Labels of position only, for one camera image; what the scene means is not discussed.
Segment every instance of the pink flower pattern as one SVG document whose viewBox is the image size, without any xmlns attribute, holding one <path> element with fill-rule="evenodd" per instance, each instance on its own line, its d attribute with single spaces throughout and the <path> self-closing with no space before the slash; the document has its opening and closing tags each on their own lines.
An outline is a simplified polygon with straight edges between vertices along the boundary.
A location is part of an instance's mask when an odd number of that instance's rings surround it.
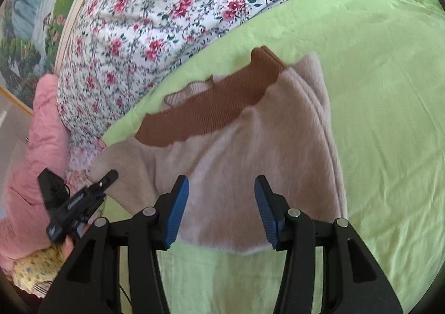
<svg viewBox="0 0 445 314">
<path fill-rule="evenodd" d="M 285 1 L 85 0 L 68 40 L 57 97 L 72 142 L 101 137 L 192 55 Z"/>
<path fill-rule="evenodd" d="M 110 54 L 118 57 L 119 56 L 119 49 L 122 46 L 122 40 L 120 38 L 114 38 L 111 40 L 110 43 Z"/>
<path fill-rule="evenodd" d="M 121 14 L 127 6 L 128 0 L 116 0 L 113 5 L 113 14 Z"/>
</svg>

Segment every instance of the pink sweater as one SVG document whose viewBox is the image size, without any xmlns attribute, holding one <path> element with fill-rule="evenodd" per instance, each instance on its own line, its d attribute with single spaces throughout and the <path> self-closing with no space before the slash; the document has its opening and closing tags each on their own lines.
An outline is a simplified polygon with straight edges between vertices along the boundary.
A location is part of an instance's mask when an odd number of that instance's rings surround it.
<svg viewBox="0 0 445 314">
<path fill-rule="evenodd" d="M 110 169 L 119 172 L 107 196 L 135 214 L 170 191 L 178 175 L 186 175 L 190 190 L 180 239 L 243 254 L 270 246 L 254 197 L 258 175 L 315 220 L 346 216 L 317 55 L 287 68 L 263 46 L 252 51 L 248 66 L 182 99 L 195 88 L 192 83 L 167 97 L 179 105 L 147 114 L 134 137 L 95 159 L 93 182 Z"/>
<path fill-rule="evenodd" d="M 69 131 L 57 111 L 55 75 L 42 77 L 33 102 L 26 159 L 8 179 L 6 218 L 0 220 L 0 267 L 8 275 L 14 261 L 50 245 L 49 223 L 37 176 L 44 168 L 63 177 L 68 162 Z"/>
</svg>

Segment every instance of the wrinkled fabric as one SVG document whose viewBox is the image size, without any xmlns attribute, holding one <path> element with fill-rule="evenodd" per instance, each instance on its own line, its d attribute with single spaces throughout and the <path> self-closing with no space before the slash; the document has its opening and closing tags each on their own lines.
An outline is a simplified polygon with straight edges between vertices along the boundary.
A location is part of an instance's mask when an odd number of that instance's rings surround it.
<svg viewBox="0 0 445 314">
<path fill-rule="evenodd" d="M 317 52 L 348 220 L 408 313 L 445 260 L 445 13 L 437 0 L 288 1 L 172 72 L 113 124 L 104 142 L 110 146 L 134 135 L 145 114 L 159 112 L 165 96 L 240 69 L 251 50 L 264 44 L 286 63 Z M 131 217 L 111 197 L 104 215 L 110 222 Z M 285 252 L 241 256 L 176 242 L 158 253 L 171 313 L 273 313 Z M 315 277 L 322 278 L 318 258 Z M 128 292 L 127 262 L 128 256 L 121 257 Z M 323 280 L 315 283 L 312 313 L 318 314 Z M 122 305 L 123 313 L 131 313 L 125 300 Z"/>
<path fill-rule="evenodd" d="M 50 246 L 45 232 L 50 220 L 37 177 L 45 168 L 63 177 L 68 161 L 70 134 L 57 111 L 57 83 L 51 74 L 39 80 L 26 158 L 8 178 L 7 217 L 0 220 L 0 267 L 6 274 L 15 260 Z"/>
<path fill-rule="evenodd" d="M 44 298 L 46 293 L 36 290 L 42 283 L 54 281 L 64 263 L 62 248 L 56 245 L 38 250 L 14 264 L 13 283 L 29 294 Z"/>
<path fill-rule="evenodd" d="M 252 254 L 270 247 L 255 201 L 259 175 L 313 220 L 347 217 L 316 54 L 287 68 L 265 46 L 255 48 L 236 73 L 176 107 L 147 114 L 134 137 L 94 160 L 90 178 L 98 182 L 110 169 L 119 179 L 107 195 L 131 214 L 187 176 L 179 239 L 211 249 Z"/>
<path fill-rule="evenodd" d="M 65 171 L 66 184 L 70 188 L 71 195 L 77 193 L 84 186 L 90 186 L 92 182 L 88 179 L 88 173 L 93 159 L 105 148 L 101 139 L 96 143 L 76 146 L 70 144 L 70 157 Z"/>
<path fill-rule="evenodd" d="M 86 0 L 60 72 L 59 112 L 92 142 L 193 54 L 285 0 Z"/>
</svg>

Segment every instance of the bed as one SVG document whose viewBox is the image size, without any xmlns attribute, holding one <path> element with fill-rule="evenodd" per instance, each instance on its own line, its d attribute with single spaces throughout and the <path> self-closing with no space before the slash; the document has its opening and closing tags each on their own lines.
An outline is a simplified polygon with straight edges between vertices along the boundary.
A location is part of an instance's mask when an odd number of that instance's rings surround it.
<svg viewBox="0 0 445 314">
<path fill-rule="evenodd" d="M 445 259 L 444 21 L 437 0 L 288 1 L 174 70 L 102 140 L 111 145 L 133 134 L 145 113 L 157 112 L 166 94 L 188 82 L 246 65 L 255 46 L 266 44 L 288 63 L 316 51 L 331 100 L 349 219 L 408 313 Z M 105 215 L 128 217 L 112 200 Z M 273 310 L 284 262 L 279 253 L 236 256 L 176 243 L 159 256 L 173 313 Z M 125 251 L 121 268 L 128 289 Z M 320 293 L 318 281 L 314 312 Z M 123 310 L 130 312 L 128 306 Z"/>
</svg>

